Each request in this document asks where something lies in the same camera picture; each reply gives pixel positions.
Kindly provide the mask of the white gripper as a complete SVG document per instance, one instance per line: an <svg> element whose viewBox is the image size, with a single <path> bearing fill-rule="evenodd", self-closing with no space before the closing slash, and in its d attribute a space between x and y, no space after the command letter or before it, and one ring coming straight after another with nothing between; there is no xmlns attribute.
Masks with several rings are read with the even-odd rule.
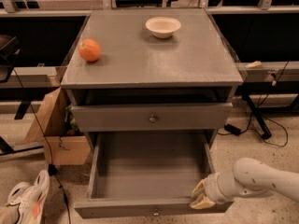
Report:
<svg viewBox="0 0 299 224"><path fill-rule="evenodd" d="M202 210L213 207L216 203L232 202L234 197L241 196L244 189L232 171L213 173L202 179L193 189L191 197L196 199L190 204L190 208Z"/></svg>

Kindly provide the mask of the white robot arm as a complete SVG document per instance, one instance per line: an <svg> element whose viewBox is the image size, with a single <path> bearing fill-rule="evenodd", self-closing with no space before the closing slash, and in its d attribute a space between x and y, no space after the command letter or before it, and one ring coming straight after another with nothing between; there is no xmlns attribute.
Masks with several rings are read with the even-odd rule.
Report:
<svg viewBox="0 0 299 224"><path fill-rule="evenodd" d="M210 174L193 189L190 208L211 208L234 198L262 196L269 190L299 201L299 174L275 169L253 158L237 160L231 171Z"/></svg>

